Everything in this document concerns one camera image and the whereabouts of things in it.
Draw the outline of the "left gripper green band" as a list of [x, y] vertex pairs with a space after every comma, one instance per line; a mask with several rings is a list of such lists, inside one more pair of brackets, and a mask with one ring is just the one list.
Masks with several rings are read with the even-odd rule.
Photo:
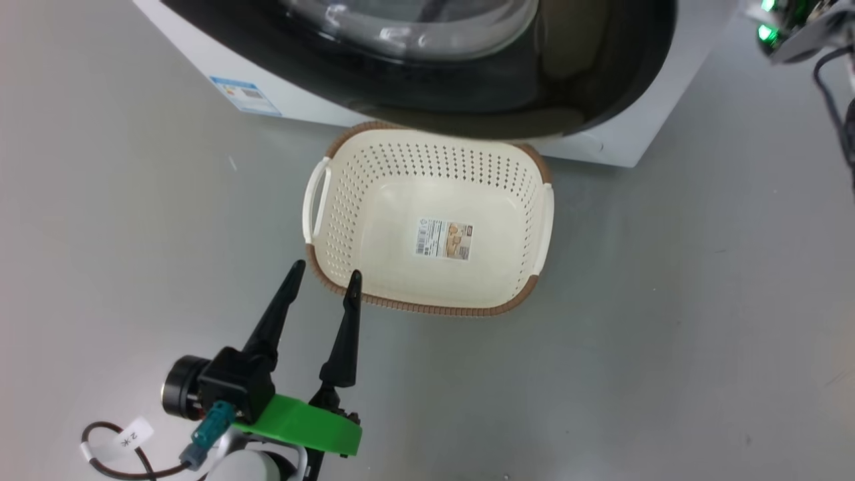
[[[282, 331], [289, 308], [299, 295], [305, 268], [305, 260], [291, 265], [242, 349], [251, 359], [262, 360], [271, 372], [278, 363]], [[343, 458], [358, 453], [361, 421], [357, 413], [348, 414], [340, 408], [336, 389], [353, 387], [357, 380], [362, 283], [361, 272], [353, 271], [344, 294], [344, 315], [329, 359], [319, 374], [323, 385], [311, 401], [275, 395], [256, 423], [233, 424], [252, 440], [295, 450], [297, 465], [290, 480], [317, 480], [327, 453]]]

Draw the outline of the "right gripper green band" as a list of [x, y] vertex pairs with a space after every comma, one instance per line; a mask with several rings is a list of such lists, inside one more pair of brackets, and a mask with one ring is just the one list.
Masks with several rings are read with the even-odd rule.
[[844, 46], [842, 1], [748, 1], [746, 17], [756, 23], [757, 46], [774, 65]]

